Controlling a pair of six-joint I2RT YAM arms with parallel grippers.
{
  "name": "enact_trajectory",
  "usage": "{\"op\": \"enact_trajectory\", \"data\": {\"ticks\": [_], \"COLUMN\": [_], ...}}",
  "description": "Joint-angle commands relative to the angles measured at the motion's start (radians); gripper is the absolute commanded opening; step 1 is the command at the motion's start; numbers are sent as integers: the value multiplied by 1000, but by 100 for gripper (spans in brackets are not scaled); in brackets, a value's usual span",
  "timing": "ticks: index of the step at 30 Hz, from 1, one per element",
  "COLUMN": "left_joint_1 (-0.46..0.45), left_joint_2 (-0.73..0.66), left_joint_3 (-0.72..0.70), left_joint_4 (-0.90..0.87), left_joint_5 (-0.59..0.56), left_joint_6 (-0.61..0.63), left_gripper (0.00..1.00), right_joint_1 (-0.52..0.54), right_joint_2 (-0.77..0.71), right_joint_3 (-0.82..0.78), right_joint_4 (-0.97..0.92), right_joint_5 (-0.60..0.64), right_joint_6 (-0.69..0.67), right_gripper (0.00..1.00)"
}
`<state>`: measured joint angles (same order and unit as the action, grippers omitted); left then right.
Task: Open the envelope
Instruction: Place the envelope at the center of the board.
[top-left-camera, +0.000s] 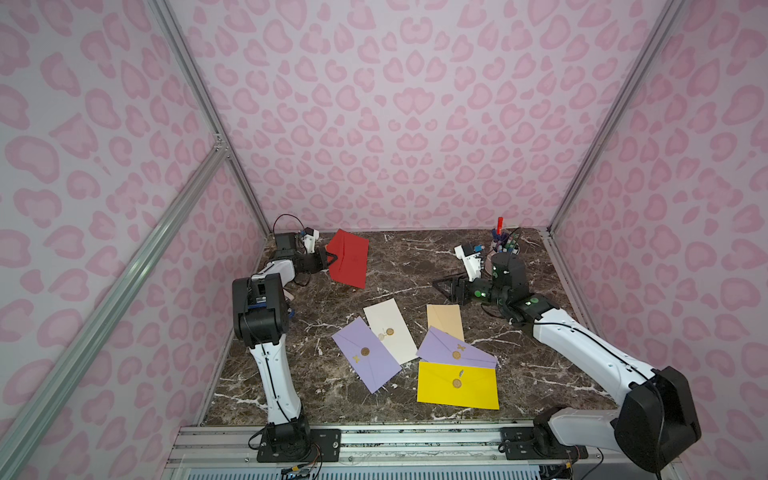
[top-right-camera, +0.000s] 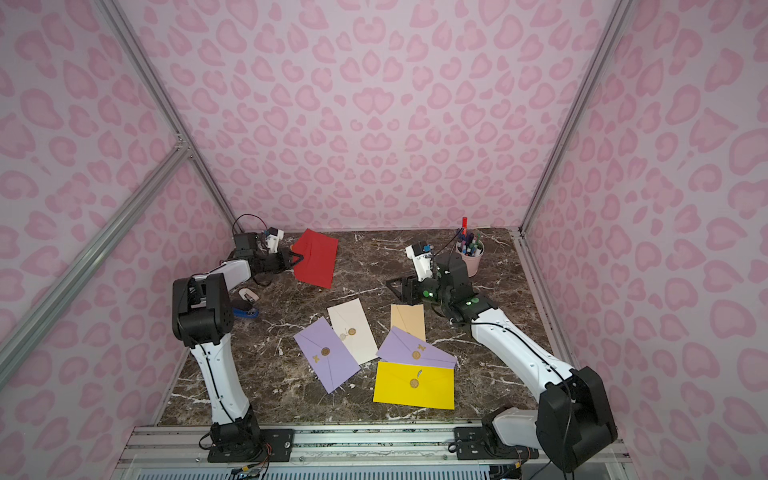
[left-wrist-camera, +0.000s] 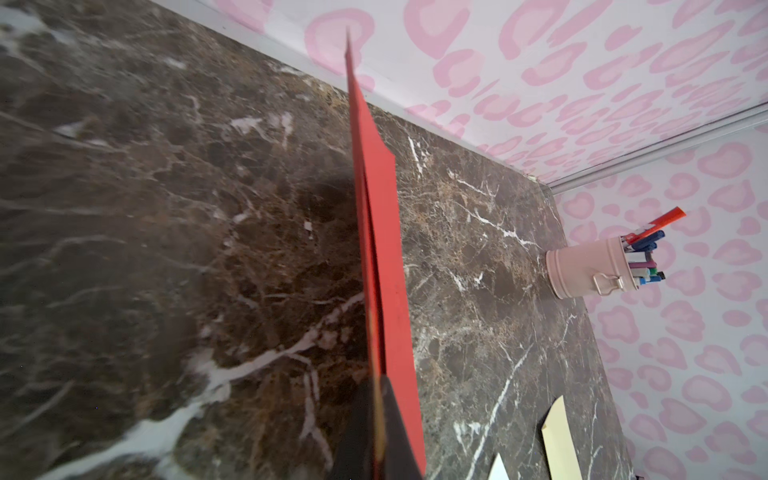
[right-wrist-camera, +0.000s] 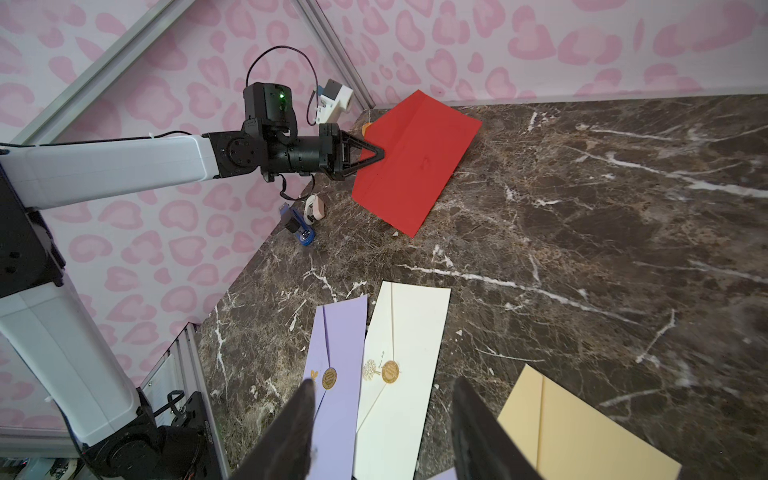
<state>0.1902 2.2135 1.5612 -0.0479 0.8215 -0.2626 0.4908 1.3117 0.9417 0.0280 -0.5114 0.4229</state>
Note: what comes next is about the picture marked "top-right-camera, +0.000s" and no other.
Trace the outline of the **red envelope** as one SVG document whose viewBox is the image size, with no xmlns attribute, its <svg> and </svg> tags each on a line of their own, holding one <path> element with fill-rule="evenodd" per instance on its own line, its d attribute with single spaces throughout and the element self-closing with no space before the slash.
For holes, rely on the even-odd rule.
<svg viewBox="0 0 768 480">
<path fill-rule="evenodd" d="M 303 283 L 330 289 L 332 287 L 339 241 L 307 229 L 291 247 L 303 256 L 294 267 L 295 278 Z"/>
</svg>

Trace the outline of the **lilac envelope with butterfly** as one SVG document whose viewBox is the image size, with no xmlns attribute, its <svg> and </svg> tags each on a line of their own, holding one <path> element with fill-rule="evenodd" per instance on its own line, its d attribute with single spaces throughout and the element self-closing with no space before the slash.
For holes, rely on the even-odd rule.
<svg viewBox="0 0 768 480">
<path fill-rule="evenodd" d="M 324 317 L 297 333 L 294 340 L 327 393 L 333 393 L 360 371 L 359 364 Z"/>
</svg>

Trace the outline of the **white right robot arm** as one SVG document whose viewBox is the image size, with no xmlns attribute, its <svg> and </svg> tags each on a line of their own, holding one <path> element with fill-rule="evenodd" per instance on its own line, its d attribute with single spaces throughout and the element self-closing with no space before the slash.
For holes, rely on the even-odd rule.
<svg viewBox="0 0 768 480">
<path fill-rule="evenodd" d="M 498 304 L 477 292 L 457 252 L 436 254 L 427 244 L 406 249 L 414 274 L 387 281 L 396 298 L 427 304 L 494 353 L 536 397 L 527 415 L 500 407 L 478 427 L 457 427 L 450 450 L 460 460 L 506 460 L 502 474 L 521 475 L 522 465 L 543 453 L 572 477 L 582 464 L 618 438 L 605 386 L 590 367 L 577 369 L 556 358 L 508 319 Z"/>
</svg>

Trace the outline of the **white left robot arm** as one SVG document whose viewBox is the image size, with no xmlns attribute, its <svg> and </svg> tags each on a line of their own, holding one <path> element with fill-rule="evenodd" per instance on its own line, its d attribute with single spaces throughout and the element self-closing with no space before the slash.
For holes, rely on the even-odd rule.
<svg viewBox="0 0 768 480">
<path fill-rule="evenodd" d="M 211 403 L 211 444 L 204 448 L 211 463 L 271 454 L 234 364 L 230 291 L 258 274 L 281 273 L 300 263 L 303 255 L 281 246 L 283 238 L 284 232 L 274 227 L 236 234 L 229 259 L 173 282 L 172 331 L 195 358 Z"/>
</svg>

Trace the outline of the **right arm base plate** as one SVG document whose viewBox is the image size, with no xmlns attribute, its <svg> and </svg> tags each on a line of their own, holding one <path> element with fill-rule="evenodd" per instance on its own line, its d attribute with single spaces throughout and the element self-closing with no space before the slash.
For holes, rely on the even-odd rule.
<svg viewBox="0 0 768 480">
<path fill-rule="evenodd" d="M 494 431 L 487 426 L 475 425 L 455 427 L 454 439 L 448 450 L 455 453 L 458 460 L 514 460 L 526 462 L 539 458 L 535 448 L 504 444 Z"/>
</svg>

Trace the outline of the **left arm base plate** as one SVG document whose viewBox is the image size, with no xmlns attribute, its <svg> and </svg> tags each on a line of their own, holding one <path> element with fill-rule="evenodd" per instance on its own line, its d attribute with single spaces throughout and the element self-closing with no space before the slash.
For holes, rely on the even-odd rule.
<svg viewBox="0 0 768 480">
<path fill-rule="evenodd" d="M 209 463 L 288 462 L 293 450 L 295 430 L 262 429 L 255 439 L 238 439 L 214 444 L 207 454 Z"/>
</svg>

